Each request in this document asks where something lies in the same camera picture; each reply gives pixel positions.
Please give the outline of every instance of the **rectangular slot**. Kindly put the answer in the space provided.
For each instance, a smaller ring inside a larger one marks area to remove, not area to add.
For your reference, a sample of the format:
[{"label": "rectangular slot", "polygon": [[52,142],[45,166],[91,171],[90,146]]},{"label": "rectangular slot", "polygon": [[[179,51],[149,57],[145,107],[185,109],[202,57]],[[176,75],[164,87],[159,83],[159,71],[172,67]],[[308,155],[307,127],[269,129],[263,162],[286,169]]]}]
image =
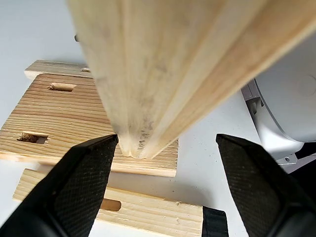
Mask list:
[{"label": "rectangular slot", "polygon": [[121,202],[104,198],[102,200],[100,209],[107,210],[107,211],[119,211],[121,207]]},{"label": "rectangular slot", "polygon": [[80,71],[85,72],[85,73],[91,72],[90,68],[82,68]]},{"label": "rectangular slot", "polygon": [[49,90],[58,90],[58,91],[68,91],[72,92],[76,85],[74,84],[67,84],[67,83],[56,83],[52,82],[49,86]]},{"label": "rectangular slot", "polygon": [[47,134],[38,133],[38,132],[28,132],[28,131],[22,132],[19,138],[17,138],[17,140],[21,142],[31,142],[31,143],[38,143],[38,144],[44,144],[47,139],[48,139]]}]

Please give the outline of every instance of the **slot hole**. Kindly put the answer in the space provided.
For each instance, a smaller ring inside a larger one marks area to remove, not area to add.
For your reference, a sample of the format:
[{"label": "slot hole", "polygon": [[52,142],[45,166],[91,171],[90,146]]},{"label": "slot hole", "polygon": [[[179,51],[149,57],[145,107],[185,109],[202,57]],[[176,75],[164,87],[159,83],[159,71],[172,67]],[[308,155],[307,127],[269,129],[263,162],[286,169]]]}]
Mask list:
[{"label": "slot hole", "polygon": [[101,206],[100,206],[100,209],[107,210],[107,211],[119,211],[120,208],[121,208],[120,201],[107,199],[107,198],[103,199]]},{"label": "slot hole", "polygon": [[49,90],[58,90],[58,91],[68,91],[72,92],[76,85],[74,84],[67,84],[67,83],[55,83],[52,82],[49,86]]},{"label": "slot hole", "polygon": [[47,139],[47,134],[37,132],[22,132],[19,138],[17,138],[17,140],[21,142],[31,142],[38,144],[44,144]]},{"label": "slot hole", "polygon": [[90,73],[90,68],[82,68],[81,69],[82,72],[85,72],[85,73]]}]

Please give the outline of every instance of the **light wood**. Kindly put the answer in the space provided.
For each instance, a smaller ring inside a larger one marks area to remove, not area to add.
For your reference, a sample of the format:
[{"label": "light wood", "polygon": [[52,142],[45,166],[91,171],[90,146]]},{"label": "light wood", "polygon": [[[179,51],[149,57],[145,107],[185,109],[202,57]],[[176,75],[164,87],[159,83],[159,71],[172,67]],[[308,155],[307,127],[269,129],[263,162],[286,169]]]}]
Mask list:
[{"label": "light wood", "polygon": [[[46,174],[25,169],[13,198],[22,201]],[[96,220],[173,237],[200,237],[202,206],[168,201],[133,192],[106,188],[104,198],[121,202],[119,211],[100,209]]]},{"label": "light wood", "polygon": [[[50,90],[52,83],[73,89]],[[55,165],[72,146],[109,134],[92,78],[40,74],[1,128],[0,158]],[[153,160],[124,157],[117,146],[111,171],[174,177],[177,157],[178,141]]]},{"label": "light wood", "polygon": [[86,65],[49,62],[44,60],[36,60],[24,70],[24,74],[30,80],[34,80],[40,74],[92,78],[90,69]]},{"label": "light wood", "polygon": [[68,0],[124,155],[152,158],[316,26],[315,0]]}]

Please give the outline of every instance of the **wood grain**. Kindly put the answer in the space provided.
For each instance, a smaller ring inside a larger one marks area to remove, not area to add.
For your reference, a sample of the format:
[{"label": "wood grain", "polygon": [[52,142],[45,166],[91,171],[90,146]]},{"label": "wood grain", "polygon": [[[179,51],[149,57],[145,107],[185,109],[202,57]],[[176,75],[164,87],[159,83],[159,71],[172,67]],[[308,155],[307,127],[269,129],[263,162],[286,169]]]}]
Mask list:
[{"label": "wood grain", "polygon": [[124,155],[152,158],[316,27],[314,0],[68,0]]},{"label": "wood grain", "polygon": [[24,74],[30,80],[34,80],[40,74],[92,78],[90,69],[86,65],[50,62],[44,60],[36,60],[24,70]]},{"label": "wood grain", "polygon": [[[50,90],[52,83],[72,91]],[[23,132],[47,139],[18,141]],[[0,131],[0,158],[55,165],[70,147],[113,134],[92,78],[41,74],[36,77]],[[174,177],[178,141],[153,160],[123,156],[117,146],[111,171]]]},{"label": "wood grain", "polygon": [[[22,201],[46,174],[25,169],[13,199]],[[119,211],[100,209],[96,220],[173,237],[200,237],[202,206],[168,201],[133,192],[106,188],[104,198],[121,202]]]}]

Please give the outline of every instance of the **black clamp jaw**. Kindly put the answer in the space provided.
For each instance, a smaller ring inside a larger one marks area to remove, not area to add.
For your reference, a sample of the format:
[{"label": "black clamp jaw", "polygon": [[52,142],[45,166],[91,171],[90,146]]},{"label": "black clamp jaw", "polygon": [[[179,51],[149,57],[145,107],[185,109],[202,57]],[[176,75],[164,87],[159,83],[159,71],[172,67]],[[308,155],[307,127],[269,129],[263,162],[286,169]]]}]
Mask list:
[{"label": "black clamp jaw", "polygon": [[1,237],[87,237],[104,197],[116,134],[73,146],[0,229]]}]

